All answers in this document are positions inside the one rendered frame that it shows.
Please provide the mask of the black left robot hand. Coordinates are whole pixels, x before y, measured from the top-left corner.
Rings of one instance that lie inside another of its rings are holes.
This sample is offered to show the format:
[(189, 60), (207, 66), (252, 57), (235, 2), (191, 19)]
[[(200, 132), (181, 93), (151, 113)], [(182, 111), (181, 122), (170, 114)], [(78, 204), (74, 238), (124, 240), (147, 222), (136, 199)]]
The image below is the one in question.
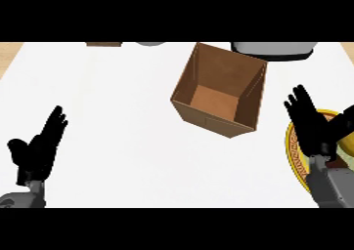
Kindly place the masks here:
[(43, 182), (49, 178), (67, 125), (67, 115), (62, 106), (58, 105), (47, 117), (43, 130), (30, 143), (21, 139), (7, 142), (12, 160), (18, 165), (18, 186), (27, 186), (31, 181)]

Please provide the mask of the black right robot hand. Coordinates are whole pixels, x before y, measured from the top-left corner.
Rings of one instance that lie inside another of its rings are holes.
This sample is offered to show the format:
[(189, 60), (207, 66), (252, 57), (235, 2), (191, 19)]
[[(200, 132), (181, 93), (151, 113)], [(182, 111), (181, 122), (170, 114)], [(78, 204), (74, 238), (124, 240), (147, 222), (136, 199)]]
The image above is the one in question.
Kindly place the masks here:
[(298, 85), (284, 106), (295, 125), (303, 154), (308, 157), (321, 155), (327, 161), (335, 161), (336, 144), (354, 132), (354, 105), (330, 120), (326, 120), (305, 87)]

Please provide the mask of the yellow patterned plate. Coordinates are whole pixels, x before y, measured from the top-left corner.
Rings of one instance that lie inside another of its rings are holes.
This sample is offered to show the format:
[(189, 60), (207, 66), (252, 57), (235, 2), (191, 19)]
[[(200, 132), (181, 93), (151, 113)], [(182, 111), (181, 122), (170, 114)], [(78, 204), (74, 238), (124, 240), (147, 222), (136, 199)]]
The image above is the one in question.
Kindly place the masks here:
[[(342, 147), (336, 149), (336, 153), (345, 161), (349, 169), (354, 171), (354, 156), (343, 151)], [(295, 176), (303, 188), (309, 189), (306, 184), (306, 176), (309, 174), (309, 158), (303, 154), (299, 147), (293, 123), (289, 123), (286, 130), (286, 155)]]

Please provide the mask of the brown cardboard box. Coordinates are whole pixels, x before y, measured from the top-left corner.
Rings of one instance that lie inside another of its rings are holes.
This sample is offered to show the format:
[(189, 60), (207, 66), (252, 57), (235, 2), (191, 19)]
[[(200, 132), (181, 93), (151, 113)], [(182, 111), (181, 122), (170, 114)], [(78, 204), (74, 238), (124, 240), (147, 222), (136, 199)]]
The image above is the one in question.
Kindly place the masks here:
[(170, 102), (182, 119), (226, 138), (258, 130), (266, 61), (197, 43)]

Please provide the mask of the grey and black appliance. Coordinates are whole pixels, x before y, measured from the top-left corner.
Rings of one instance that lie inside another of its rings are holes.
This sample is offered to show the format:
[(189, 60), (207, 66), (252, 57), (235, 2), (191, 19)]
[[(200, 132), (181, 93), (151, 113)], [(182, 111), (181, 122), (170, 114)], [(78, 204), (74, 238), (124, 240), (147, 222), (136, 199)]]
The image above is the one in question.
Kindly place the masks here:
[(314, 53), (317, 42), (232, 42), (231, 50), (268, 62), (305, 60)]

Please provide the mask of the brown wooden block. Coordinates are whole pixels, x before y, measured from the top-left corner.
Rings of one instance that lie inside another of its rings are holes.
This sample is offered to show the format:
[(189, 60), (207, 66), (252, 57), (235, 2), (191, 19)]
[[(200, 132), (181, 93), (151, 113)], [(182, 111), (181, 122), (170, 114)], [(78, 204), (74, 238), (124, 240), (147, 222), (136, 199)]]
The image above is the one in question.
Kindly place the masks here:
[(86, 42), (89, 47), (121, 47), (123, 42)]

